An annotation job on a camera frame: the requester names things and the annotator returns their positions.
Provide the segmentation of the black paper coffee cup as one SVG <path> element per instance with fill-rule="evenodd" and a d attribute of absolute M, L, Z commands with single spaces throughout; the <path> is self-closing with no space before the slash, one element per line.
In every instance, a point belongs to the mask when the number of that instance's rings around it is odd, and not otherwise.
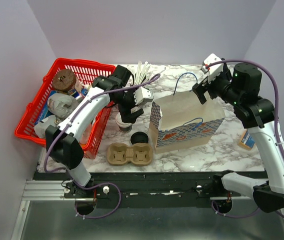
<path fill-rule="evenodd" d="M 131 123 L 119 123 L 118 126 L 119 126 L 119 129 L 122 132 L 129 132 L 129 131 L 132 130 L 132 124 Z"/>

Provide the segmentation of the blue checkered paper bag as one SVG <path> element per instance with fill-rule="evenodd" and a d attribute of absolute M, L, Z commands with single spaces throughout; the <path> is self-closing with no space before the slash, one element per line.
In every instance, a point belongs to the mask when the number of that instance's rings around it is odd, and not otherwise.
<path fill-rule="evenodd" d="M 225 119 L 221 105 L 201 104 L 192 91 L 177 92 L 152 102 L 149 135 L 156 154 L 205 145 Z"/>

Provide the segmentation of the black plastic cup lid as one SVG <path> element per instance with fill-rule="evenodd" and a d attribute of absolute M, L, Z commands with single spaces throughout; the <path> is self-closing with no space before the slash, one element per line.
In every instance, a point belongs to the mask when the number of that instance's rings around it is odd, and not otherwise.
<path fill-rule="evenodd" d="M 147 144 L 149 142 L 148 135 L 142 131 L 135 132 L 131 138 L 130 138 L 131 143 L 134 144 Z"/>

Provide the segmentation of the white plastic cup lid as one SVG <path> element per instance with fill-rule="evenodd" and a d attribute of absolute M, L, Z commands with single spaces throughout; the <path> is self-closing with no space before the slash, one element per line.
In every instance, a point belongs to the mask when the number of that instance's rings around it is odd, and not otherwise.
<path fill-rule="evenodd" d="M 118 113 L 115 117 L 115 121 L 119 126 L 123 126 L 125 123 L 122 121 L 121 114 Z"/>

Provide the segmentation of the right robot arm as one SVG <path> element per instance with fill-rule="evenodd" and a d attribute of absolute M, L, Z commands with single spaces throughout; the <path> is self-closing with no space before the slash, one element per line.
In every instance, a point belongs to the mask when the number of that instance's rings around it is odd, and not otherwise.
<path fill-rule="evenodd" d="M 205 93 L 233 106 L 235 116 L 256 143 L 268 179 L 255 179 L 226 170 L 214 175 L 212 191 L 223 196 L 228 191 L 254 200 L 265 213 L 284 208 L 284 141 L 280 133 L 278 104 L 259 96 L 265 70 L 250 61 L 238 63 L 230 72 L 227 60 L 204 63 L 203 79 L 192 91 L 201 104 Z"/>

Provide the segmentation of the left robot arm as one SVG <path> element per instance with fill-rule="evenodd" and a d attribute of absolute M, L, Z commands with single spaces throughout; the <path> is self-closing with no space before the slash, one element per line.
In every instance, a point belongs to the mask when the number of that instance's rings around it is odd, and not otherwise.
<path fill-rule="evenodd" d="M 131 71 L 121 65 L 109 76 L 96 77 L 86 97 L 70 116 L 45 131 L 46 158 L 64 165 L 77 183 L 75 191 L 83 198 L 92 194 L 93 186 L 89 182 L 91 174 L 82 162 L 84 151 L 79 141 L 96 115 L 110 102 L 129 110 L 137 105 L 133 92 L 142 85 L 127 86 L 130 77 Z"/>

